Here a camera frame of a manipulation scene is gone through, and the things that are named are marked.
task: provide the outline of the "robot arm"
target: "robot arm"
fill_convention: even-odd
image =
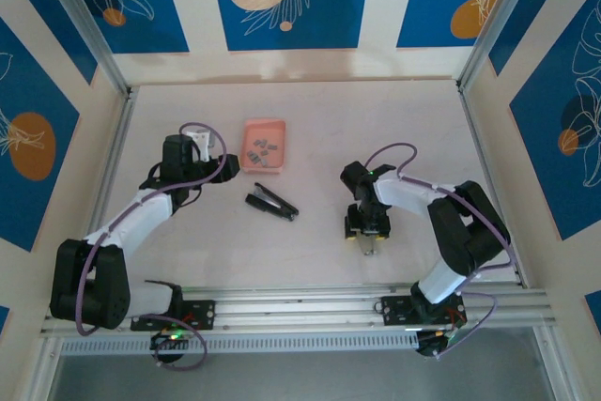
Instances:
[[[368,171],[361,163],[345,167],[340,178],[360,201],[348,208],[347,237],[362,234],[387,238],[390,222],[386,210],[398,207],[429,219],[440,251],[440,259],[428,274],[414,284],[407,303],[407,323],[444,324],[441,320],[455,291],[503,247],[478,218],[445,193],[432,190],[429,183],[399,178],[390,165]],[[482,213],[509,241],[509,233],[486,197],[482,187],[467,181],[459,186],[439,185],[455,193]]]
[[[152,231],[184,205],[190,190],[200,194],[201,185],[177,185],[200,180],[217,169],[220,161],[210,158],[209,146],[209,132],[166,137],[162,161],[151,168],[133,200],[96,232],[81,240],[68,239],[60,245],[50,305],[54,317],[75,319],[77,289],[85,261],[94,243],[105,234],[106,238],[94,257],[94,271],[88,274],[85,283],[82,321],[114,329],[125,318],[143,314],[168,313],[179,317],[178,309],[182,303],[180,287],[152,281],[130,281],[127,263]],[[193,157],[195,150],[197,160]],[[210,183],[226,182],[238,173],[238,157],[228,154],[225,158],[222,171]]]

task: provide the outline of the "purple cable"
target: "purple cable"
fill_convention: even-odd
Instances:
[[[383,147],[382,149],[377,150],[369,159],[367,159],[367,162],[365,163],[365,167],[367,167],[367,165],[379,153],[383,152],[386,149],[390,149],[391,147],[397,147],[397,146],[410,147],[411,149],[413,149],[413,155],[411,157],[409,157],[405,162],[403,162],[396,170],[396,174],[399,176],[400,179],[405,180],[406,182],[409,182],[409,183],[413,183],[415,185],[419,185],[421,187],[426,187],[435,192],[445,194],[445,195],[451,197],[452,199],[454,199],[456,202],[458,202],[463,207],[465,207],[472,215],[474,215],[476,218],[478,218],[478,220],[480,220],[482,222],[482,224],[484,224],[488,230],[490,230],[490,232],[495,236],[495,238],[499,241],[499,243],[502,245],[502,247],[505,249],[505,251],[509,255],[509,261],[507,263],[502,263],[502,264],[498,264],[498,265],[488,265],[487,267],[483,267],[483,268],[480,268],[479,270],[475,271],[473,274],[468,276],[465,279],[465,281],[463,281],[463,283],[461,283],[461,285],[457,288],[456,291],[459,291],[461,289],[461,287],[468,284],[471,281],[471,279],[473,279],[476,276],[476,274],[478,274],[478,272],[499,270],[502,268],[512,267],[516,263],[516,251],[514,250],[512,245],[505,239],[505,237],[502,235],[502,233],[499,231],[499,229],[497,229],[497,227],[495,227],[494,224],[492,222],[490,222],[487,219],[487,217],[485,215],[483,215],[476,207],[474,207],[472,204],[470,204],[468,201],[466,201],[464,198],[462,198],[458,194],[453,193],[445,188],[439,187],[437,185],[432,185],[431,183],[426,182],[424,180],[419,180],[418,178],[407,177],[407,176],[401,175],[401,172],[403,171],[403,169],[405,169],[405,167],[408,164],[410,164],[411,162],[413,162],[413,160],[415,160],[415,157],[417,157],[418,151],[417,151],[417,147],[415,145],[413,145],[411,143],[393,143],[391,145],[387,145],[387,146]],[[461,343],[465,342],[465,340],[468,339],[478,329],[480,329],[482,324],[484,324],[485,321],[487,321],[490,318],[490,316],[493,315],[495,313],[495,311],[497,310],[497,305],[498,305],[497,298],[495,298],[493,295],[488,295],[486,293],[474,293],[474,292],[465,292],[465,291],[463,292],[463,294],[467,295],[467,296],[479,296],[482,298],[490,298],[493,301],[493,305],[490,308],[490,311],[480,321],[478,321],[478,324],[476,324],[466,335],[464,335],[464,337],[461,340],[459,340],[453,346],[447,347],[446,349],[444,349],[441,353],[438,354],[437,357],[440,357],[440,356],[446,354],[451,349],[454,349]]]
[[[495,313],[495,311],[497,310],[497,306],[499,305],[497,298],[495,298],[493,295],[489,295],[487,293],[475,293],[475,292],[471,292],[471,291],[464,291],[462,293],[462,295],[476,296],[476,297],[480,297],[480,298],[490,298],[492,300],[492,307],[490,308],[488,313],[484,316],[484,318],[482,318],[480,321],[478,321],[478,323],[473,328],[471,328],[471,330],[469,330],[468,333],[466,333],[457,343],[455,343],[451,347],[447,347],[446,349],[441,351],[439,354],[437,354],[437,356],[436,356],[437,358],[445,355],[450,350],[455,349],[456,347],[461,345],[463,342],[465,342],[468,338],[470,338],[476,331],[478,331],[480,329],[480,327],[485,323],[485,321],[487,321],[490,318],[490,316]]]
[[[154,358],[154,361],[161,368],[164,368],[165,370],[170,370],[170,371],[190,371],[190,370],[195,370],[197,368],[200,368],[202,366],[202,364],[205,362],[205,360],[207,359],[207,354],[208,354],[207,342],[205,341],[205,339],[203,338],[203,336],[195,328],[193,328],[189,324],[184,323],[183,321],[180,321],[178,319],[171,318],[169,316],[155,315],[155,314],[141,315],[140,318],[155,319],[155,320],[158,320],[158,321],[167,321],[167,322],[170,322],[170,323],[176,323],[179,326],[181,326],[182,328],[184,328],[184,329],[190,331],[191,333],[193,333],[194,336],[200,341],[201,345],[203,346],[204,353],[203,353],[203,357],[200,359],[200,361],[198,361],[197,363],[193,363],[192,365],[188,365],[188,366],[173,366],[173,365],[167,365],[167,364],[165,364],[165,363],[163,363],[163,362],[161,362],[159,360],[159,350],[162,347],[165,347],[166,343],[170,343],[171,342],[171,340],[165,340],[164,342],[160,343],[155,348],[154,354],[152,355],[152,357]]]
[[[509,268],[509,267],[512,267],[516,263],[516,251],[514,251],[513,246],[505,239],[505,237],[501,234],[501,232],[499,232],[499,229],[497,229],[497,227],[495,227],[494,224],[491,223],[485,215],[480,213],[480,211],[476,207],[474,207],[472,204],[470,204],[468,201],[466,201],[463,197],[459,196],[457,193],[450,192],[449,190],[447,190],[445,188],[432,185],[431,183],[426,182],[424,180],[419,180],[418,178],[407,177],[407,176],[401,176],[401,178],[403,180],[405,180],[406,182],[414,183],[416,185],[420,185],[422,187],[429,188],[430,190],[434,190],[435,192],[445,194],[445,195],[451,197],[452,199],[454,199],[459,204],[461,204],[463,207],[467,208],[472,215],[474,215],[476,218],[478,218],[482,222],[482,224],[484,224],[486,226],[486,228],[488,230],[490,230],[490,232],[495,236],[495,238],[499,241],[499,243],[505,249],[505,251],[507,252],[507,255],[509,255],[509,261],[507,263],[500,263],[497,265],[488,265],[487,267],[483,267],[483,268],[480,268],[479,270],[475,271],[468,278],[466,278],[465,281],[463,281],[463,283],[457,288],[457,290],[459,290],[462,286],[464,286],[469,281],[471,281],[471,279],[473,279],[476,276],[476,274],[478,274],[478,272]]]
[[[403,169],[405,169],[405,167],[410,164],[411,162],[413,162],[415,160],[415,158],[417,157],[417,147],[411,143],[392,143],[391,145],[387,145],[385,147],[383,147],[382,149],[377,150],[376,152],[374,152],[372,154],[372,156],[367,159],[367,162],[365,162],[365,167],[367,167],[367,165],[369,163],[372,162],[372,160],[379,154],[381,154],[382,152],[384,152],[385,150],[390,149],[391,147],[408,147],[411,150],[413,150],[413,155],[411,155],[408,159],[406,159],[404,162],[402,162],[398,168],[396,169],[396,174],[399,176],[401,174],[401,171],[403,171]]]
[[[109,224],[109,227],[108,227],[109,233],[113,232],[115,230],[115,228],[119,224],[121,224],[121,222],[123,220],[125,220],[134,210],[136,210],[138,207],[142,206],[147,200],[152,199],[154,196],[157,196],[161,193],[165,193],[169,190],[176,190],[179,188],[190,188],[190,187],[194,187],[196,185],[201,185],[203,183],[207,183],[208,181],[210,181],[212,178],[217,176],[222,171],[223,167],[225,166],[225,162],[227,160],[227,158],[226,158],[227,148],[225,147],[225,141],[223,140],[222,136],[215,129],[213,129],[212,127],[208,126],[207,124],[203,124],[201,122],[187,122],[187,123],[183,124],[179,128],[179,134],[182,134],[183,130],[189,126],[196,126],[196,127],[202,127],[203,129],[208,129],[209,131],[211,131],[215,134],[215,136],[217,137],[219,142],[222,144],[223,154],[221,157],[221,161],[219,162],[219,166],[217,166],[217,169],[209,176],[201,178],[199,180],[195,180],[193,182],[175,183],[173,185],[163,187],[155,192],[152,192],[151,194],[146,195],[145,197],[143,197],[140,200],[140,202],[138,202],[136,204],[131,204],[123,213],[121,213],[112,223]],[[90,272],[90,268],[92,266],[92,261],[94,260],[94,257],[98,253],[98,249],[100,248],[100,246],[102,245],[102,243],[106,240],[106,238],[108,236],[109,236],[109,234],[107,232],[104,232],[96,240],[96,242],[94,243],[94,246],[92,246],[92,249],[90,250],[90,254],[87,256],[87,259],[85,260],[84,269],[82,270],[82,274],[79,278],[79,284],[77,286],[77,297],[75,299],[75,328],[77,329],[77,332],[82,336],[88,336],[98,330],[98,326],[94,326],[92,329],[90,329],[88,331],[86,331],[84,329],[84,323],[82,321],[82,310],[84,308],[85,280],[87,278],[87,274]]]

